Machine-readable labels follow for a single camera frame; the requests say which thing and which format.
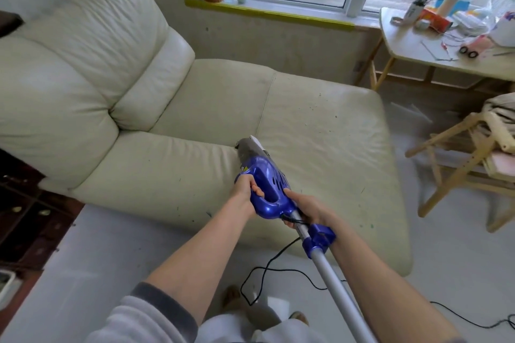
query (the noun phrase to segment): hand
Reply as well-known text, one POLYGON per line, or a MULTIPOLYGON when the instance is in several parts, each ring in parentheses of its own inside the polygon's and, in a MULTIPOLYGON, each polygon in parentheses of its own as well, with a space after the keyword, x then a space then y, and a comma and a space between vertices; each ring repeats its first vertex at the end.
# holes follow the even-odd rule
MULTIPOLYGON (((337 219, 336 213, 325 206, 317 198, 312 195, 304 195, 283 189, 284 194, 297 204, 299 210, 304 213, 309 223, 319 223, 330 227, 331 221, 337 219)), ((284 222, 288 227, 293 228, 293 223, 284 222)))
POLYGON ((241 204, 239 209, 243 210, 249 217, 254 216, 256 213, 254 206, 250 203, 251 190, 260 197, 265 196, 265 193, 258 187, 252 175, 240 175, 231 190, 231 196, 229 198, 229 200, 241 204))

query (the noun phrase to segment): gray sleeve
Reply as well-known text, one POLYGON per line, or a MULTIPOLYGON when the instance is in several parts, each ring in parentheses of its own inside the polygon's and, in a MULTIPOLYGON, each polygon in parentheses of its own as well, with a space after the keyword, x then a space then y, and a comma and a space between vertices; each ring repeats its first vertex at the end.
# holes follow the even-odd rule
POLYGON ((197 331, 195 319, 177 301, 142 282, 86 343, 193 343, 197 331))

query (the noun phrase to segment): forearm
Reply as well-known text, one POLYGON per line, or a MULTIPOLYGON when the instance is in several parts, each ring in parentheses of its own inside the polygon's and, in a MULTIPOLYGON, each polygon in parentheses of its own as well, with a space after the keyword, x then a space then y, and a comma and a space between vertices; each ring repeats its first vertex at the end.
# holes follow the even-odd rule
POLYGON ((388 267, 343 220, 328 223, 331 246, 365 319, 382 343, 444 343, 459 337, 454 326, 388 267))
POLYGON ((174 298, 200 325, 249 215, 232 197, 186 244, 158 267, 146 282, 174 298))

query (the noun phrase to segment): white floor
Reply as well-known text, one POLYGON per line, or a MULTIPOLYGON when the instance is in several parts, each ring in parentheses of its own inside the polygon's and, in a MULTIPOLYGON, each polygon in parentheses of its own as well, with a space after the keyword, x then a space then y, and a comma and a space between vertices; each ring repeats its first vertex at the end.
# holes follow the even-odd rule
MULTIPOLYGON (((441 123, 430 124, 391 104, 386 105, 386 111, 415 260, 408 280, 428 299, 482 325, 515 313, 515 223, 496 234, 487 233, 487 212, 499 205, 499 200, 468 189, 454 190, 426 218, 419 218, 419 199, 432 191, 433 181, 425 158, 406 159, 403 153, 421 140, 415 136, 427 136, 430 129, 441 128, 436 126, 441 123)), ((188 238, 161 223, 86 206, 1 343, 81 342, 103 325, 123 295, 188 238)), ((251 268, 264 265, 273 255, 238 247, 220 288, 240 284, 251 268)), ((323 285, 308 260, 282 255, 273 266, 301 269, 323 285)), ((259 287, 260 279, 256 272, 247 293, 259 287)), ((270 272, 264 295, 281 317, 303 311, 311 326, 324 333, 329 342, 353 341, 329 294, 312 288, 302 275, 270 272)), ((507 324, 482 330, 442 312, 469 343, 515 341, 515 331, 507 324)))

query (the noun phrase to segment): metal pole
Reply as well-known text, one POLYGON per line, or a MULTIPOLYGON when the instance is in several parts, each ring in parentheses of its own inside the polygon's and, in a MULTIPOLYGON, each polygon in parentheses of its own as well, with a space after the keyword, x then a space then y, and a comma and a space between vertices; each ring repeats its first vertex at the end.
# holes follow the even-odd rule
MULTIPOLYGON (((291 217, 296 220, 302 219, 297 210, 292 212, 291 217)), ((295 229, 302 241, 310 236, 307 232, 307 226, 304 224, 296 223, 295 229)), ((322 280, 327 286, 329 293, 331 293, 336 306, 344 317, 344 320, 356 342, 377 343, 376 337, 370 330, 370 327, 368 327, 367 322, 364 320, 361 312, 350 297, 347 289, 345 289, 343 283, 340 282, 338 275, 334 272, 322 250, 320 248, 315 248, 311 252, 311 259, 313 263, 315 263, 322 280)))

